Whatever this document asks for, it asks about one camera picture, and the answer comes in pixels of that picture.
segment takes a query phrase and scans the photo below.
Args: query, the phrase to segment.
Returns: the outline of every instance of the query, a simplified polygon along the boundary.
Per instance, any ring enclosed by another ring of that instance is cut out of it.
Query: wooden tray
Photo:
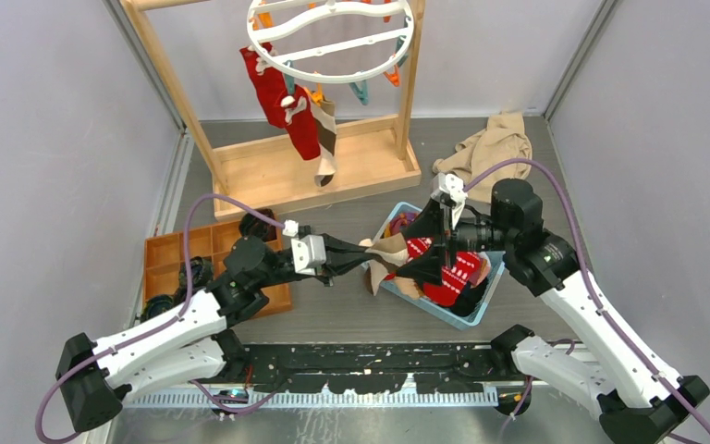
[[[314,184],[317,162],[303,161],[289,136],[216,148],[230,197],[278,213],[304,210],[421,183],[421,169],[407,142],[406,157],[396,156],[398,117],[371,118],[339,125],[336,142],[338,171],[320,188]],[[214,192],[223,193],[214,180]],[[214,201],[216,220],[239,219],[243,210]]]
[[[195,228],[190,231],[189,248],[191,257],[201,256],[214,263],[214,276],[225,271],[225,257],[235,241],[240,238],[239,222],[226,222]],[[281,233],[276,240],[267,242],[274,251],[282,250]],[[183,266],[183,233],[172,233],[145,240],[145,271],[142,293],[143,304],[153,296],[168,294],[178,289],[178,271]],[[289,284],[263,289],[270,302],[254,317],[284,313],[292,310]]]

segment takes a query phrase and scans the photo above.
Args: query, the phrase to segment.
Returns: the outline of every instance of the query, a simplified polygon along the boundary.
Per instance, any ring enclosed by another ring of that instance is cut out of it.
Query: wooden post
[[[421,54],[421,36],[426,0],[410,0],[412,15],[415,17],[415,32],[412,34],[410,48],[410,66],[407,75],[402,76],[401,108],[396,122],[396,155],[400,160],[407,158],[407,144],[410,142],[410,119],[412,101],[415,98],[415,75],[418,72],[418,57]]]
[[[142,10],[157,7],[185,5],[187,3],[196,2],[191,0],[121,0],[121,5],[126,11],[129,21],[132,22],[132,26],[134,27],[135,32],[137,32],[137,35],[140,36],[140,40],[142,41],[143,46],[145,46],[148,56],[153,61],[153,65],[156,67],[159,77],[162,78],[162,82],[165,84],[167,92],[176,104],[178,113],[181,115],[181,118],[187,128],[189,128],[191,137],[194,139],[197,144],[197,148],[202,154],[202,158],[211,170],[214,180],[219,183],[221,192],[223,194],[227,194],[229,190],[227,188],[226,177],[222,164],[216,158],[214,149],[208,141],[208,137],[205,136],[205,132],[202,130],[200,120],[197,118],[197,115],[194,113],[194,109],[191,107],[189,97],[181,87],[181,82],[178,79],[175,70],[173,70],[170,60],[167,58],[167,54],[159,41],[159,37],[156,35],[156,31],[151,25],[151,21],[149,21],[145,16],[145,12],[142,12]]]

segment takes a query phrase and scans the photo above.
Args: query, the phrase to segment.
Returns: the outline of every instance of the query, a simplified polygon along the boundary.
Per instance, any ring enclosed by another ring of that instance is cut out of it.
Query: white circular hanger
[[[317,0],[280,0],[273,3],[261,5],[262,0],[251,0],[249,12],[246,17],[246,32],[249,35],[251,46],[260,55],[260,58],[273,68],[294,77],[296,79],[312,81],[315,83],[352,83],[355,81],[366,80],[371,77],[378,76],[383,72],[392,68],[396,63],[407,54],[410,49],[412,34],[415,31],[415,20],[412,16],[412,10],[407,0],[394,0],[391,3],[383,5],[371,5],[361,3],[360,1],[337,1],[326,0],[324,3]],[[275,25],[271,28],[255,30],[252,23],[257,20],[258,14],[270,13],[295,6],[304,6],[311,3],[322,3],[321,5],[301,12],[294,18],[291,18],[281,25]],[[314,23],[317,20],[326,19],[328,17],[339,16],[344,14],[356,14],[368,17],[386,17],[400,12],[404,12],[404,28],[398,30],[380,32],[378,34],[368,35],[358,39],[348,40],[346,42],[332,43],[316,48],[304,49],[295,53],[283,55],[271,55],[261,43],[275,42],[283,39],[295,31],[303,28],[306,25]],[[357,48],[384,42],[387,40],[396,40],[403,37],[403,43],[397,49],[396,53],[390,56],[387,61],[378,67],[358,71],[354,74],[346,74],[341,76],[327,76],[325,74],[305,72],[295,69],[286,62],[302,60],[304,58],[324,56],[337,51]]]

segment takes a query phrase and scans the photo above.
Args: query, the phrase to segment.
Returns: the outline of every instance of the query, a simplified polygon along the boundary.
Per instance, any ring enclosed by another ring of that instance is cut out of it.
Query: robotic arm
[[[463,217],[464,210],[473,217]],[[515,368],[561,390],[588,408],[617,444],[656,443],[681,424],[688,411],[662,382],[670,383],[692,406],[709,394],[698,376],[680,376],[660,359],[610,305],[593,282],[602,308],[586,287],[575,250],[544,228],[543,202],[520,179],[503,179],[492,192],[491,215],[466,205],[461,180],[438,175],[432,199],[402,231],[405,238],[428,237],[432,247],[407,263],[397,276],[439,284],[441,266],[459,251],[504,250],[508,272],[554,309],[597,358],[602,369],[556,351],[526,327],[514,326],[492,341]],[[67,341],[56,377],[114,344],[136,338],[174,317],[178,322],[125,349],[108,354],[61,386],[76,431],[91,430],[113,419],[123,403],[197,378],[238,375],[247,356],[230,330],[262,309],[262,288],[316,278],[326,286],[335,276],[374,258],[365,247],[287,221],[283,234],[290,248],[271,251],[259,238],[245,236],[226,258],[226,272],[197,292],[183,316],[181,307],[111,337],[90,341],[80,334]],[[650,356],[659,370],[650,372],[606,320]]]

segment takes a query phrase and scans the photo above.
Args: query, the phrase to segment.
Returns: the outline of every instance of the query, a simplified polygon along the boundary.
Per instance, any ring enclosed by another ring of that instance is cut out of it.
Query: wooden drying rack
[[[425,0],[410,0],[415,32],[406,74],[402,76],[398,114],[338,125],[338,171],[322,188],[314,184],[316,164],[304,162],[287,135],[219,148],[211,146],[146,15],[151,9],[203,1],[207,0],[121,0],[121,4],[211,169],[214,192],[284,214],[420,184],[421,170],[409,136]],[[214,215],[219,221],[242,214],[240,208],[229,203],[214,203]]]

